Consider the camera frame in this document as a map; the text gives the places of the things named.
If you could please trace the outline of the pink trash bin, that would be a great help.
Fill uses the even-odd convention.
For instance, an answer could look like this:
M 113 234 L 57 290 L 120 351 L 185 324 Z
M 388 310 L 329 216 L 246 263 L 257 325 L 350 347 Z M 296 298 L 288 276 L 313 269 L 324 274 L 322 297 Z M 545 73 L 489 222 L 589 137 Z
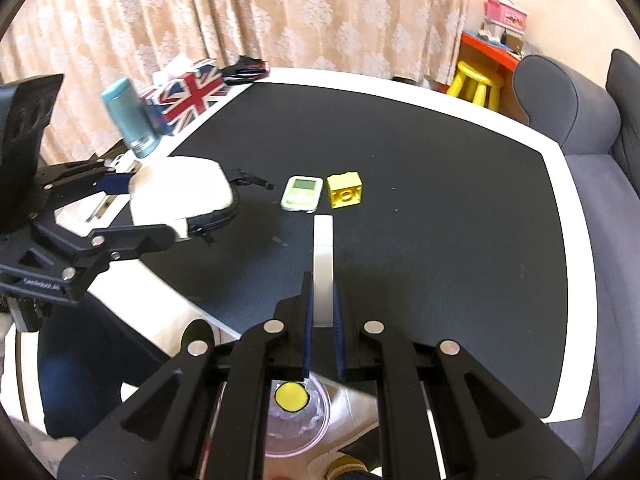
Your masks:
M 282 411 L 273 395 L 284 380 L 271 383 L 265 456 L 291 458 L 311 450 L 329 428 L 331 402 L 326 387 L 314 375 L 299 382 L 310 395 L 306 408 L 297 413 Z

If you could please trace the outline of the black table mat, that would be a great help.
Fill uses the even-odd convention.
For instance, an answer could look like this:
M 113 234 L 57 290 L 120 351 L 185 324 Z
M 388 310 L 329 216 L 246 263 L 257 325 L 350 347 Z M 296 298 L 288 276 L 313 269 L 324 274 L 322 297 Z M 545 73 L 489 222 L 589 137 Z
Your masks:
M 552 410 L 566 330 L 561 222 L 541 154 L 410 104 L 255 84 L 178 147 L 272 183 L 241 188 L 210 242 L 143 257 L 169 286 L 242 332 L 296 295 L 314 220 L 280 206 L 288 179 L 357 171 L 362 199 L 333 211 L 348 306 L 420 344 L 453 339 L 539 416 Z

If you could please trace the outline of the red kids desk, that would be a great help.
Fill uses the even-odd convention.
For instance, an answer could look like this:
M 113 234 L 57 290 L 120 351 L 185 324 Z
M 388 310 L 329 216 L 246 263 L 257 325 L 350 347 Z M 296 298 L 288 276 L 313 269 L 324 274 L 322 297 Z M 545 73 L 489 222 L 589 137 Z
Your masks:
M 499 112 L 526 124 L 527 116 L 518 104 L 512 88 L 513 72 L 518 65 L 514 56 L 504 49 L 488 44 L 472 32 L 462 32 L 458 60 L 497 73 L 504 81 L 500 93 Z

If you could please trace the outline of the right black shoe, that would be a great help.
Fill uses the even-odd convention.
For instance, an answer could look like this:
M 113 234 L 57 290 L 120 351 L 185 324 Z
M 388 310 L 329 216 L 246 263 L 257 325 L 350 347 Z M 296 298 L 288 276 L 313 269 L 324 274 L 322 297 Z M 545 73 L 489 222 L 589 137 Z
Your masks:
M 316 457 L 307 472 L 311 479 L 379 479 L 374 471 L 381 466 L 380 428 L 374 427 L 348 445 Z

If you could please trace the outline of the yellow toy brick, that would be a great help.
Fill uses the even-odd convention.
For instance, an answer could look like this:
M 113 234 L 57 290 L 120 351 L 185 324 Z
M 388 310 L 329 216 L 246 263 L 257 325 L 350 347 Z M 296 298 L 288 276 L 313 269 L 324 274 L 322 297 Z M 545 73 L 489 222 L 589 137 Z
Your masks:
M 326 178 L 332 209 L 358 205 L 362 197 L 362 181 L 357 171 L 332 174 Z

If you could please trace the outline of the white zip pouch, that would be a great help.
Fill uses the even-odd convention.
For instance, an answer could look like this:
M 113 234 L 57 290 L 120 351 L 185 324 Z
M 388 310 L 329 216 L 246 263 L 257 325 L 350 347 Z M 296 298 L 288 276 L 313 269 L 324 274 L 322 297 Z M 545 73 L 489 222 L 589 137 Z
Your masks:
M 238 209 L 238 196 L 224 170 L 206 158 L 157 159 L 130 179 L 128 191 L 136 226 L 164 224 L 178 240 L 220 228 Z

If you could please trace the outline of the green white digital timer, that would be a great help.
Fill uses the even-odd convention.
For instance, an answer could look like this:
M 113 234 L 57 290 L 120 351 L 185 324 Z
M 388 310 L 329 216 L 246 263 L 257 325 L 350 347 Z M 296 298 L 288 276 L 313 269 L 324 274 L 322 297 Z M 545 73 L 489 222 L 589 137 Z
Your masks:
M 292 176 L 286 182 L 280 206 L 288 212 L 313 214 L 318 208 L 322 188 L 321 178 Z

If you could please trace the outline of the union jack tissue box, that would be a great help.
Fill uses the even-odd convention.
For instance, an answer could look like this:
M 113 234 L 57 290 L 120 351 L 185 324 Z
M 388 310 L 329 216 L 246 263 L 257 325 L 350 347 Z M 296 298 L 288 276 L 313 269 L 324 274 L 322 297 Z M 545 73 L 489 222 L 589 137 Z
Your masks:
M 202 58 L 182 75 L 152 84 L 140 98 L 155 132 L 174 136 L 229 92 L 213 58 Z

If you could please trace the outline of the pink storage box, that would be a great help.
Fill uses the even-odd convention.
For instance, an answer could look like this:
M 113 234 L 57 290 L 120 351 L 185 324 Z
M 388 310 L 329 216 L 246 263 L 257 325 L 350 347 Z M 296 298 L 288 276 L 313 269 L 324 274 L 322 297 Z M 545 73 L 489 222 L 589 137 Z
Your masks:
M 524 32 L 528 13 L 511 0 L 486 0 L 485 18 L 514 32 Z

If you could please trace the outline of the grey sofa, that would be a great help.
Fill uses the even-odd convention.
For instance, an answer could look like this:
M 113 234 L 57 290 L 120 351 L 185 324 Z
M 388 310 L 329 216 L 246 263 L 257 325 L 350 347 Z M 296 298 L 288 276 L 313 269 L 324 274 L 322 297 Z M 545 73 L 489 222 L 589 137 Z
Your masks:
M 639 64 L 611 53 L 598 86 L 542 55 L 512 87 L 530 128 L 559 144 L 586 216 L 597 282 L 596 364 L 582 418 L 552 430 L 590 479 L 639 475 Z

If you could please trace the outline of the teal thermos bottle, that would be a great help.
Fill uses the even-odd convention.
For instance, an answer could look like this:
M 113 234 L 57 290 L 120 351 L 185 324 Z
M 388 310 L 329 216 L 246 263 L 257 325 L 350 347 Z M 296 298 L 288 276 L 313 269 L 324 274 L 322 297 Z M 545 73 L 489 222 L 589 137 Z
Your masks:
M 101 93 L 101 100 L 126 147 L 137 158 L 149 156 L 160 144 L 160 138 L 130 79 L 122 77 L 112 82 Z

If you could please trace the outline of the yellow plastic stool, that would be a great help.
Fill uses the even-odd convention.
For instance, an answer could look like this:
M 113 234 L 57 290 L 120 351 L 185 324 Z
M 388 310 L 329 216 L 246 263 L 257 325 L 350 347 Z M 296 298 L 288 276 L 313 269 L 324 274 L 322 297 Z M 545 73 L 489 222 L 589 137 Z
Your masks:
M 462 96 L 475 105 L 498 112 L 503 86 L 504 80 L 495 70 L 459 61 L 454 80 L 446 93 L 454 98 Z

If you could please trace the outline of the yellow black zip case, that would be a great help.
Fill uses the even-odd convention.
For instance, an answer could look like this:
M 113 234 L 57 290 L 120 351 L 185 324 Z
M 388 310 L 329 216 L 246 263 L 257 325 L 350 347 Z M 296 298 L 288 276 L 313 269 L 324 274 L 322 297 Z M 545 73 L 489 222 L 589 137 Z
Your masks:
M 287 413 L 297 413 L 306 408 L 310 395 L 299 382 L 284 382 L 273 395 L 277 406 Z

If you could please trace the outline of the beige patterned curtain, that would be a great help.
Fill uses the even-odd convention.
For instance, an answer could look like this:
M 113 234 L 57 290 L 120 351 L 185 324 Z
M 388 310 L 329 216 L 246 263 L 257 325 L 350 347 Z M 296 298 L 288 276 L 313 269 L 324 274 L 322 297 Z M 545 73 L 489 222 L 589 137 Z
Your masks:
M 469 0 L 26 0 L 1 41 L 1 77 L 64 77 L 41 154 L 85 159 L 117 142 L 100 100 L 173 58 L 450 81 Z

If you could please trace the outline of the white rectangular bar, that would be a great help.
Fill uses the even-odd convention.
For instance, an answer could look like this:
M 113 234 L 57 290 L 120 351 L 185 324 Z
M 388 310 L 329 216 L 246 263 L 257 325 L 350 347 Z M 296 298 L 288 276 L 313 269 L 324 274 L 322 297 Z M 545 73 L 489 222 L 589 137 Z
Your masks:
M 314 268 L 312 269 L 312 305 L 314 326 L 333 326 L 333 217 L 314 217 Z

